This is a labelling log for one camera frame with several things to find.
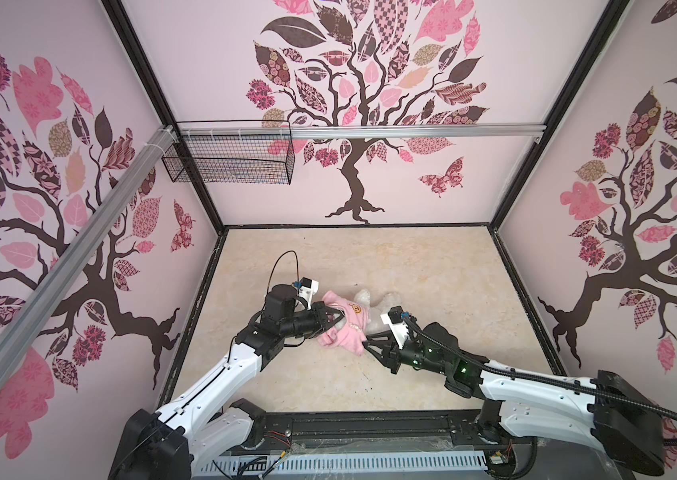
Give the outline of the left aluminium rail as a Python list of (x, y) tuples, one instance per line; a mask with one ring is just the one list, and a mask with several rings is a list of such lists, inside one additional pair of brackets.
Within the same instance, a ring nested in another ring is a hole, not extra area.
[(94, 250), (104, 242), (104, 237), (112, 229), (118, 215), (124, 212), (150, 169), (162, 160), (164, 152), (174, 144), (174, 141), (176, 141), (174, 126), (162, 126), (154, 132), (138, 152), (136, 164), (120, 177), (118, 186), (96, 209), (92, 219), (62, 254), (56, 267), (50, 270), (46, 279), (32, 292), (22, 310), (18, 312), (18, 317), (0, 334), (0, 390), (14, 373), (28, 348), (40, 335), (40, 330), (50, 320), (54, 310), (64, 300), (66, 292), (94, 255)]

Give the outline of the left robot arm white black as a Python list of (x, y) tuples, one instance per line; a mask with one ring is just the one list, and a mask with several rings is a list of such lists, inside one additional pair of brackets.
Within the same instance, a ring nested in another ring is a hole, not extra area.
[(190, 479), (198, 468), (248, 439), (262, 410), (228, 406), (290, 338), (312, 339), (344, 318), (314, 300), (318, 282), (302, 279), (270, 288), (264, 305), (230, 341), (228, 353), (176, 399), (128, 419), (108, 476), (112, 479)]

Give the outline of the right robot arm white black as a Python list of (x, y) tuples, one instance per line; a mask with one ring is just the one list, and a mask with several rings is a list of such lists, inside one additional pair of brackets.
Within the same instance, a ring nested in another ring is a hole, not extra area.
[(660, 415), (611, 372), (591, 379), (515, 369), (465, 352), (438, 323), (413, 331), (394, 324), (362, 345), (391, 373), (406, 365), (440, 374), (446, 390), (481, 400), (477, 424), (489, 442), (542, 437), (600, 451), (634, 473), (664, 472)]

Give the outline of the pink teddy hoodie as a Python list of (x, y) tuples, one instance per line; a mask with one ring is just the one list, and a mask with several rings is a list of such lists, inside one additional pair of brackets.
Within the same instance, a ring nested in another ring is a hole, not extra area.
[(325, 348), (342, 348), (355, 356), (362, 356), (366, 342), (365, 328), (370, 320), (369, 307), (361, 302), (347, 300), (332, 291), (322, 297), (326, 307), (343, 314), (334, 327), (318, 336), (318, 344)]

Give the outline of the white teddy bear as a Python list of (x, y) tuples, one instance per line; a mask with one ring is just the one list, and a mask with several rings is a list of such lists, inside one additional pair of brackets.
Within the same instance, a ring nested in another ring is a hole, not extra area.
[(383, 323), (382, 316), (392, 307), (401, 305), (401, 296), (398, 292), (386, 293), (376, 304), (372, 304), (370, 291), (362, 289), (355, 294), (353, 300), (367, 313), (367, 321), (363, 328), (366, 335), (387, 331), (388, 326)]

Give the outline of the aluminium rail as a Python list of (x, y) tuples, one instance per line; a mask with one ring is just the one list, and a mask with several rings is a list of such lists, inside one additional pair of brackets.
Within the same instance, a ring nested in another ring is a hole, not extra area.
[(468, 138), (468, 137), (532, 137), (540, 138), (546, 127), (542, 124), (470, 124), (470, 125), (402, 125), (402, 126), (240, 126), (230, 122), (210, 122), (178, 125), (182, 136), (194, 138), (222, 136), (242, 139), (244, 137), (273, 137), (276, 139), (403, 139), (403, 138)]
[(28, 348), (40, 335), (40, 330), (50, 320), (54, 310), (64, 300), (66, 292), (94, 255), (94, 250), (104, 242), (104, 237), (112, 229), (118, 215), (124, 212), (150, 169), (162, 160), (164, 152), (174, 144), (174, 141), (176, 141), (174, 126), (162, 126), (154, 132), (138, 152), (136, 164), (120, 177), (118, 186), (96, 209), (92, 219), (62, 254), (56, 267), (50, 270), (46, 279), (32, 292), (22, 310), (18, 312), (18, 317), (0, 334), (0, 390), (14, 373)]

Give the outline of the back aluminium rail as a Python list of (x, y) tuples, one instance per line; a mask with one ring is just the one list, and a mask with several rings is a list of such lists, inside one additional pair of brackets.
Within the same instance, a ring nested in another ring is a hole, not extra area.
[(273, 137), (276, 139), (403, 139), (403, 138), (468, 138), (468, 137), (532, 137), (540, 138), (546, 127), (542, 124), (470, 124), (470, 125), (402, 125), (402, 126), (240, 126), (230, 122), (210, 122), (178, 125), (182, 136), (194, 138), (222, 136), (242, 139), (244, 137)]

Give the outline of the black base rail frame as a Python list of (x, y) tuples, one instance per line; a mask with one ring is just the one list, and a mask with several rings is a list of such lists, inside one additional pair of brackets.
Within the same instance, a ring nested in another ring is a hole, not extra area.
[(266, 413), (222, 456), (479, 451), (486, 472), (359, 474), (338, 479), (629, 479), (601, 452), (549, 439), (487, 441), (476, 410)]

